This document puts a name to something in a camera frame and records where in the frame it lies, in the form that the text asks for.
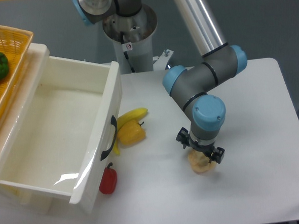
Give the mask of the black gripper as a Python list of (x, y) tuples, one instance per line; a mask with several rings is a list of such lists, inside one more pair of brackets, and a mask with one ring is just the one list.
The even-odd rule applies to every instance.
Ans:
[(209, 163), (216, 162), (221, 163), (224, 158), (225, 149), (222, 147), (214, 147), (215, 140), (193, 140), (190, 137), (189, 131), (182, 127), (178, 132), (176, 141), (182, 144), (182, 148), (190, 146), (195, 151), (201, 152), (205, 156), (209, 157)]

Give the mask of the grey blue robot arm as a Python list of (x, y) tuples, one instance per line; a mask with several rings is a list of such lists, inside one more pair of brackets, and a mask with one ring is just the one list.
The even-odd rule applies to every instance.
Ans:
[[(142, 0), (72, 0), (82, 21), (101, 22), (111, 40), (120, 72), (153, 71), (152, 36), (157, 29), (155, 12)], [(202, 64), (187, 69), (178, 65), (168, 70), (163, 86), (190, 120), (176, 140), (220, 163), (224, 149), (214, 143), (226, 116), (226, 106), (210, 90), (235, 77), (247, 66), (247, 55), (223, 37), (205, 0), (174, 0), (180, 15), (203, 58)]]

